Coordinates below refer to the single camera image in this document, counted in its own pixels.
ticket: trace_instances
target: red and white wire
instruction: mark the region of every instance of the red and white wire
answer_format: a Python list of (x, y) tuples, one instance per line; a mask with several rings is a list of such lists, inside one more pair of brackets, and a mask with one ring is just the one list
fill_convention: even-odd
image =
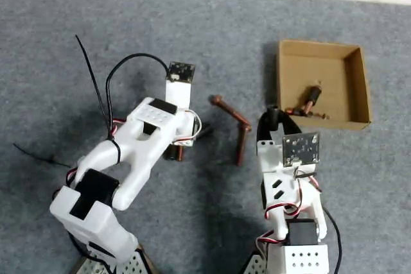
[(280, 244), (280, 243), (283, 242), (283, 241), (272, 239), (271, 237), (268, 237), (268, 236), (272, 235), (273, 233), (274, 233), (274, 230), (270, 230), (270, 231), (266, 232), (265, 234), (260, 235), (256, 239), (256, 248), (260, 252), (261, 258), (265, 261), (267, 260), (267, 252), (264, 252), (261, 249), (259, 243)]
[(70, 169), (68, 173), (66, 174), (66, 180), (70, 181), (71, 177), (74, 176), (76, 172), (77, 172), (77, 167)]
[(197, 131), (192, 136), (177, 138), (177, 139), (174, 140), (174, 142), (177, 142), (177, 141), (190, 141), (192, 139), (195, 139), (195, 137), (197, 137), (197, 135), (201, 132), (202, 122), (201, 122), (200, 117), (197, 115), (197, 113), (194, 110), (191, 110), (191, 109), (186, 109), (185, 112), (192, 113), (194, 115), (194, 117), (197, 119), (197, 123), (198, 123)]
[(114, 118), (113, 123), (120, 123), (124, 124), (126, 122), (126, 119), (120, 119), (120, 118)]
[(118, 127), (115, 125), (111, 130), (111, 135), (114, 135), (117, 132)]

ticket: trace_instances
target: black cable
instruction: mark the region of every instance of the black cable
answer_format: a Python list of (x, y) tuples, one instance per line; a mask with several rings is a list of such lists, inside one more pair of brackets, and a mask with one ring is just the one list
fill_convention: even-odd
[(104, 123), (105, 123), (107, 129), (110, 130), (109, 123), (107, 122), (107, 116), (105, 115), (105, 111), (104, 111), (103, 100), (101, 98), (100, 90), (98, 89), (98, 86), (97, 86), (96, 78), (94, 77), (94, 73), (91, 69), (91, 64), (90, 64), (90, 61), (89, 61), (89, 57), (87, 56), (87, 52), (85, 51), (85, 49), (83, 47), (83, 44), (82, 44), (82, 41), (80, 41), (78, 35), (76, 35), (76, 39), (77, 39), (77, 41), (78, 41), (78, 43), (79, 43), (79, 45), (82, 49), (85, 62), (87, 63), (87, 67), (89, 68), (91, 80), (92, 80), (92, 83), (94, 85), (94, 89), (96, 90), (96, 93), (97, 93), (98, 103), (100, 104), (101, 114), (103, 115), (103, 118), (104, 118)]
[(106, 99), (107, 99), (107, 109), (109, 112), (109, 120), (108, 120), (108, 128), (109, 128), (109, 134), (108, 134), (108, 138), (112, 139), (112, 129), (113, 129), (113, 113), (112, 113), (112, 104), (111, 104), (111, 96), (110, 96), (110, 81), (114, 75), (114, 73), (127, 61), (129, 61), (130, 59), (133, 58), (137, 58), (137, 57), (147, 57), (147, 58), (151, 58), (156, 60), (157, 62), (159, 62), (163, 67), (164, 70), (166, 70), (166, 76), (169, 75), (169, 71), (167, 68), (167, 65), (158, 57), (150, 55), (150, 54), (146, 54), (146, 53), (137, 53), (137, 54), (131, 54), (128, 55), (127, 57), (125, 57), (124, 59), (122, 59), (114, 68), (113, 70), (111, 70), (110, 74), (107, 76), (107, 79), (105, 80), (105, 94), (106, 94)]
[(334, 228), (335, 228), (335, 233), (337, 234), (337, 243), (338, 243), (338, 259), (337, 259), (337, 264), (335, 265), (335, 270), (334, 270), (334, 274), (337, 274), (339, 269), (340, 269), (340, 265), (341, 265), (341, 259), (342, 259), (342, 244), (341, 244), (341, 234), (340, 231), (338, 229), (337, 223), (335, 222), (334, 218), (331, 216), (331, 214), (328, 212), (327, 208), (325, 208), (324, 206), (322, 207), (322, 210), (324, 210), (324, 212), (327, 214), (329, 220), (332, 222)]
[(28, 155), (29, 157), (32, 157), (36, 160), (41, 160), (42, 162), (46, 162), (46, 163), (53, 164), (53, 165), (59, 165), (59, 166), (68, 167), (68, 168), (71, 167), (70, 165), (60, 163), (60, 162), (57, 162), (57, 161), (53, 160), (53, 157), (51, 157), (51, 158), (39, 157), (36, 154), (32, 154), (29, 151), (24, 150), (23, 148), (21, 148), (19, 145), (15, 144), (15, 143), (13, 143), (13, 146), (15, 146), (18, 150), (23, 152), (25, 155)]
[(116, 148), (117, 148), (117, 164), (119, 164), (119, 163), (120, 163), (120, 160), (121, 160), (121, 149), (120, 149), (120, 146), (118, 145), (118, 143), (115, 142), (114, 139), (110, 139), (110, 141), (111, 141), (111, 142), (113, 143), (113, 145), (115, 145)]
[(294, 178), (308, 178), (309, 176), (316, 176), (317, 173), (314, 171), (312, 173), (303, 173), (302, 175), (295, 175)]
[(109, 274), (116, 274), (116, 270), (114, 270), (114, 272), (111, 272), (110, 266), (109, 266), (104, 260), (99, 259), (99, 258), (96, 258), (96, 257), (93, 257), (93, 256), (90, 256), (87, 252), (85, 252), (85, 251), (80, 247), (80, 245), (77, 243), (77, 241), (76, 241), (76, 239), (74, 238), (74, 236), (73, 236), (70, 232), (68, 232), (68, 234), (69, 234), (69, 237), (70, 237), (71, 242), (73, 243), (74, 247), (78, 250), (78, 252), (80, 253), (81, 256), (86, 257), (87, 259), (90, 259), (91, 261), (101, 263), (102, 265), (104, 265), (104, 268), (105, 268), (105, 270), (107, 271), (107, 273), (109, 273)]

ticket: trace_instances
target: perforated metal plate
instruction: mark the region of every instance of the perforated metal plate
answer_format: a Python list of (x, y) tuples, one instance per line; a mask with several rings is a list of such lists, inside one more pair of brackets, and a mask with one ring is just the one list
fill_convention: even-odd
[(260, 255), (253, 255), (250, 258), (243, 274), (265, 274), (265, 262)]
[[(86, 259), (76, 274), (108, 274), (104, 266)], [(151, 274), (139, 252), (135, 252), (128, 263), (117, 266), (116, 274)]]

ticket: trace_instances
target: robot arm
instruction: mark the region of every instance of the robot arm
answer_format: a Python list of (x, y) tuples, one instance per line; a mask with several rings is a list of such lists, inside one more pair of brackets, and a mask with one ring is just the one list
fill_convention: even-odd
[[(286, 134), (282, 144), (271, 138), (279, 123)], [(310, 176), (319, 162), (319, 134), (301, 133), (288, 115), (269, 108), (259, 122), (257, 156), (265, 218), (273, 228), (272, 237), (257, 239), (271, 243), (263, 256), (267, 273), (329, 273), (328, 247), (320, 244), (327, 234), (326, 220), (318, 183)]]
[[(192, 146), (201, 129), (201, 121), (195, 121), (198, 116), (188, 110), (194, 67), (172, 63), (170, 73), (166, 101), (145, 98), (113, 133), (113, 140), (99, 143), (80, 159), (75, 188), (63, 187), (50, 205), (67, 231), (109, 264), (127, 262), (138, 246), (112, 208), (126, 210), (166, 148)], [(122, 182), (102, 172), (119, 162), (130, 164)]]

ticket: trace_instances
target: cardboard box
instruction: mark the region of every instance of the cardboard box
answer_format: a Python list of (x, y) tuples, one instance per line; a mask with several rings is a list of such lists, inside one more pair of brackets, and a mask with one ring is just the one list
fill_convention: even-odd
[(282, 40), (277, 55), (278, 104), (282, 110), (305, 104), (310, 87), (322, 93), (312, 112), (330, 119), (292, 116), (301, 126), (361, 130), (372, 121), (360, 46)]

